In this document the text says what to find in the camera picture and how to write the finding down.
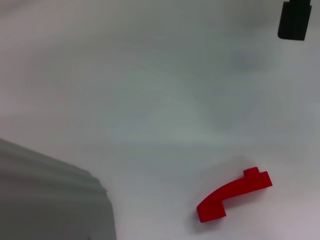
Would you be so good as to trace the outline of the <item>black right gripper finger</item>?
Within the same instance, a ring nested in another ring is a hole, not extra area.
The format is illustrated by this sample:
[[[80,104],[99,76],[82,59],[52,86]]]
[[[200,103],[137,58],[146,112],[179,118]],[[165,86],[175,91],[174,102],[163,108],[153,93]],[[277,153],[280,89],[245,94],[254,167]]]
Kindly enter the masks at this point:
[[[304,41],[311,10],[310,0],[284,1],[277,36],[283,40]]]

